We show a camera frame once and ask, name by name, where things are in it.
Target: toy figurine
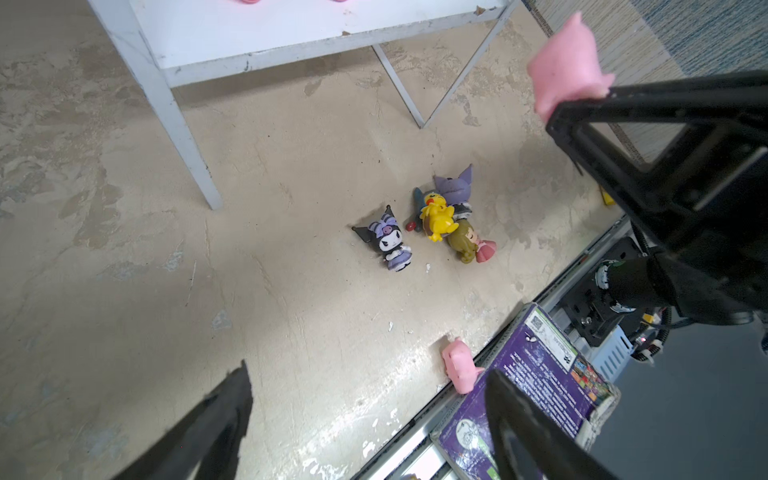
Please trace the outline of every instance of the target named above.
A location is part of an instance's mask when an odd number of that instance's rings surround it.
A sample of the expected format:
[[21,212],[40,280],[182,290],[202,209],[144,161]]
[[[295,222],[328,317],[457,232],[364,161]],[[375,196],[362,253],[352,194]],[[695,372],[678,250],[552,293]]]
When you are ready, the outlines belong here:
[[456,392],[461,395],[470,393],[475,388],[475,380],[485,370],[475,366],[472,351],[458,337],[442,351],[442,360]]
[[384,255],[390,270],[399,272],[411,264],[411,247],[402,244],[402,231],[389,205],[381,220],[368,227],[352,227],[352,230],[365,243],[373,243],[374,248]]
[[477,260],[483,263],[496,253],[496,242],[480,240],[480,236],[467,220],[459,220],[458,228],[448,235],[448,245],[462,255],[462,262]]
[[437,193],[445,198],[448,205],[455,207],[453,220],[469,218],[472,206],[468,203],[472,194],[472,164],[469,164],[458,178],[443,178],[435,175]]
[[428,194],[426,207],[422,208],[419,218],[424,220],[424,231],[433,242],[442,242],[443,233],[451,233],[458,228],[453,221],[454,207],[445,205],[445,198],[438,194]]
[[528,63],[528,76],[533,80],[534,111],[544,123],[562,101],[605,98],[616,79],[600,70],[598,46],[581,23],[581,12],[574,13]]

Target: black pointed ear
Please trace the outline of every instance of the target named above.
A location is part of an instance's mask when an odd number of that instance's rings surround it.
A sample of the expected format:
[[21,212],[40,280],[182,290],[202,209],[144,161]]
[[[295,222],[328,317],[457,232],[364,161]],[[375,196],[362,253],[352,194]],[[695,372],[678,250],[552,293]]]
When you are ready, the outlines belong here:
[[352,230],[357,233],[357,236],[365,243],[371,243],[373,240],[373,232],[368,230],[367,227],[352,227]]

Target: concrete floor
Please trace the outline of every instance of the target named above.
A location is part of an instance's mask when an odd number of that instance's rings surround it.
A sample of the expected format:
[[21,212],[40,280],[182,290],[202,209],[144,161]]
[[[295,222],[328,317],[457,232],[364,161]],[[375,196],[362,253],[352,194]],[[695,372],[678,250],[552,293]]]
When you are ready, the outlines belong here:
[[[422,111],[487,29],[387,45]],[[619,214],[532,112],[544,40],[518,8],[425,131],[369,48],[178,89],[213,212],[85,1],[4,3],[2,476],[108,478],[241,359],[240,478],[356,472],[447,382],[444,336],[480,349]],[[390,273],[349,229],[470,162],[492,261],[407,233]]]

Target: yellow toy figurine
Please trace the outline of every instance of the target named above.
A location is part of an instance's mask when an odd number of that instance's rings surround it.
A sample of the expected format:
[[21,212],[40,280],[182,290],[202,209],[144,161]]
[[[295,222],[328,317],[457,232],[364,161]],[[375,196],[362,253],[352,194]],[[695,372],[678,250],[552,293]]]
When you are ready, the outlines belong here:
[[445,205],[445,198],[439,194],[429,194],[424,197],[427,205],[422,208],[419,218],[424,220],[424,231],[433,242],[442,242],[443,233],[451,233],[458,228],[453,221],[454,207]]

